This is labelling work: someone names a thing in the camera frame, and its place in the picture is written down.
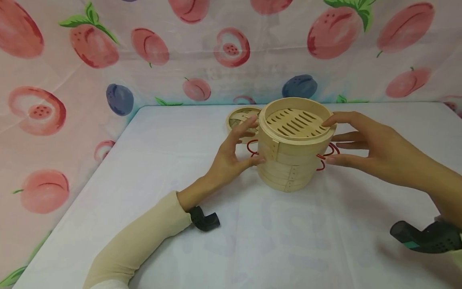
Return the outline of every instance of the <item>hand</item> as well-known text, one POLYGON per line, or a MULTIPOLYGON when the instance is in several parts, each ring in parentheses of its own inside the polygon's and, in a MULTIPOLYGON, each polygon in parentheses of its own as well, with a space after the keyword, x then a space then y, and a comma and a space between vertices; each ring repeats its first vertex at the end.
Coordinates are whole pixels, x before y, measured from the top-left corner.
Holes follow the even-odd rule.
POLYGON ((257 117, 252 116, 240 125, 235 126, 218 149, 212 166, 205 175, 205 177, 214 182, 218 188, 229 184, 251 166, 263 164, 265 162, 265 160, 259 156, 247 158, 242 161, 238 161, 236 157, 236 145, 242 143, 240 138, 255 136, 255 133, 247 130, 258 126, 256 120, 257 117))
POLYGON ((258 156, 243 161, 238 161, 236 157, 236 145, 242 143, 240 138, 255 136, 255 133, 247 130, 258 126, 256 120, 256 116, 249 117, 245 122, 234 127, 218 149, 207 174, 177 193, 178 201, 185 212, 197 206, 219 188, 232 182, 249 167, 265 162, 262 157, 258 156))
POLYGON ((328 164, 352 167, 392 184, 424 190, 423 180, 438 163, 393 128, 358 112, 335 112, 322 125, 335 123, 349 123, 357 130, 335 135, 332 141, 337 141, 339 148, 368 149, 369 156, 333 155, 326 159, 328 164))

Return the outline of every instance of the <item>black wrist device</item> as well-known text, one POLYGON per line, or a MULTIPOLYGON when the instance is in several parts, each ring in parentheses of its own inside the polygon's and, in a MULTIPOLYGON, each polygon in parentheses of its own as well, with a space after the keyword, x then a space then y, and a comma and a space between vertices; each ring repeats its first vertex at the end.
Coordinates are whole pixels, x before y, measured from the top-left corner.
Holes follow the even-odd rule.
POLYGON ((405 221, 399 221, 390 234, 407 248, 429 254, 440 254, 462 249, 461 230, 445 221, 436 221, 419 231, 405 221))
POLYGON ((192 208, 189 214, 191 215, 191 221, 194 226, 201 231, 208 232, 220 226, 217 213, 204 216, 204 212, 199 206, 192 208))

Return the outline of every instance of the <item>arm sleeve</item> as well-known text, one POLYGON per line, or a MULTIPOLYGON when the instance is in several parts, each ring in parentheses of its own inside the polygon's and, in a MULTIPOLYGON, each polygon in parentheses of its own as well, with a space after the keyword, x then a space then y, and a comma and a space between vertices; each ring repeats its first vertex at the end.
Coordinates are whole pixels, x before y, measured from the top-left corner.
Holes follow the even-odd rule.
POLYGON ((190 214, 181 207, 176 191, 119 232, 94 259, 84 289, 109 280, 128 285, 146 259, 162 241, 188 227, 190 214))
POLYGON ((460 270, 462 270, 462 250, 452 251, 452 252, 449 252, 449 254, 454 260, 454 263, 459 267, 460 270))

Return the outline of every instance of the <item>finger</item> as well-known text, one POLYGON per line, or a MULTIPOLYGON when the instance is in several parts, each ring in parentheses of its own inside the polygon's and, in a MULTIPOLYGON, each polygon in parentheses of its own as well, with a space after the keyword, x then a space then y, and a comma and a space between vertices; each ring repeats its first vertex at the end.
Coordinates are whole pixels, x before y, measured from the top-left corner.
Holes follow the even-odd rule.
POLYGON ((369 144, 366 141, 338 142, 336 146, 344 149, 369 149, 369 144))
POLYGON ((254 132, 251 132, 251 131, 245 131, 241 134, 241 138, 243 137, 253 137, 255 136, 255 133, 254 132))
POLYGON ((239 125, 235 126, 232 130, 237 134, 241 134, 250 128, 256 128, 258 126, 257 116, 251 116, 245 121, 241 122, 239 125))
POLYGON ((370 160, 352 154, 335 154, 326 158, 326 162, 334 166, 345 166, 368 172, 370 160))
POLYGON ((244 122, 235 126, 228 134, 221 147, 225 150, 235 150, 236 144, 239 143, 239 139, 242 137, 242 134, 245 133, 247 129, 251 128, 255 124, 256 120, 257 116, 251 116, 244 122))
POLYGON ((333 142, 337 141, 365 141, 366 138, 359 131, 347 132, 341 135, 334 135, 332 137, 333 142))
POLYGON ((335 112, 333 116, 329 117, 322 126, 329 127, 336 123, 349 123, 356 130, 362 133, 369 133, 374 131, 377 122, 356 111, 350 112, 335 112))
POLYGON ((247 170, 248 168, 250 168, 251 166, 264 164, 265 162, 266 161, 265 161, 264 158, 262 158, 260 156, 256 156, 256 157, 252 157, 252 158, 248 158, 246 160, 240 161, 237 164, 237 167, 238 167, 239 173, 241 173, 241 172, 247 170))

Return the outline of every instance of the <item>blue plum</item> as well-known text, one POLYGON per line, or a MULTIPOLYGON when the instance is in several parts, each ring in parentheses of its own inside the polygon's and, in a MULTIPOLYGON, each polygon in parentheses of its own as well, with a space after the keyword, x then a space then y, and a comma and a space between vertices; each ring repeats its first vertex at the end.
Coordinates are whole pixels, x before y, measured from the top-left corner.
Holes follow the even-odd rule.
POLYGON ((309 74, 297 75, 282 87, 282 97, 310 98, 317 90, 316 80, 309 74))
POLYGON ((118 116, 126 116, 133 109, 133 93, 123 85, 109 84, 106 89, 106 98, 108 99, 109 107, 118 116))

